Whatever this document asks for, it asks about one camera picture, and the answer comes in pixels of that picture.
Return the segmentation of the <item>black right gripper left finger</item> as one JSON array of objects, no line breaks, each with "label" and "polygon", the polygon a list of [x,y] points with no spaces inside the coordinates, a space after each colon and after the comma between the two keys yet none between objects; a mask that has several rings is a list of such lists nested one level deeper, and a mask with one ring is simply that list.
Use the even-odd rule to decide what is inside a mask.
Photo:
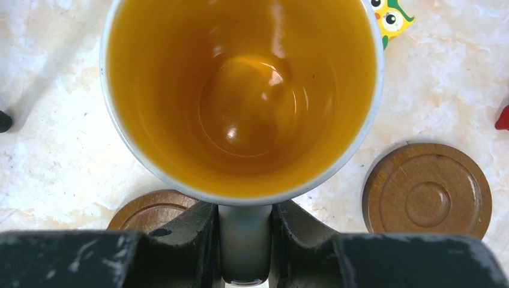
[{"label": "black right gripper left finger", "polygon": [[217,207],[198,202],[150,233],[1,233],[2,287],[217,287]]}]

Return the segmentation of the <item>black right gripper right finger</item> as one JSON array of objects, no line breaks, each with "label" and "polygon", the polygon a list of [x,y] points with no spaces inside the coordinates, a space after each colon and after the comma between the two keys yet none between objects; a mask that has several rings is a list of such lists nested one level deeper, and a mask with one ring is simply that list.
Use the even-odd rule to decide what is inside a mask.
[{"label": "black right gripper right finger", "polygon": [[271,287],[507,287],[493,253],[460,235],[340,233],[273,206]]}]

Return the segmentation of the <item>patterned white mug yellow inside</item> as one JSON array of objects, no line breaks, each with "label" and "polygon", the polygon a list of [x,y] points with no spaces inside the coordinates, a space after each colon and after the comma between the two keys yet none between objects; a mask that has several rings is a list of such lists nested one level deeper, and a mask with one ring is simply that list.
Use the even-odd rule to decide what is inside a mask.
[{"label": "patterned white mug yellow inside", "polygon": [[384,48],[368,1],[113,1],[100,70],[125,145],[218,206],[223,278],[252,286],[268,278],[273,204],[365,139]]}]

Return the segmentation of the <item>brown ridged coaster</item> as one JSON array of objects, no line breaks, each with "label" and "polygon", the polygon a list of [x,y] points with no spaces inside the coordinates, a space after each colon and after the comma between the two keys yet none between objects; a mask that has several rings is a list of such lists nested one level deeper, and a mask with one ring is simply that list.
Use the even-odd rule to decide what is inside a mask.
[{"label": "brown ridged coaster", "polygon": [[153,191],[121,207],[111,219],[107,229],[135,229],[149,233],[170,222],[196,203],[196,199],[176,190]]},{"label": "brown ridged coaster", "polygon": [[446,233],[482,239],[492,194],[478,164],[462,151],[414,143],[374,165],[363,190],[363,217],[372,233]]}]

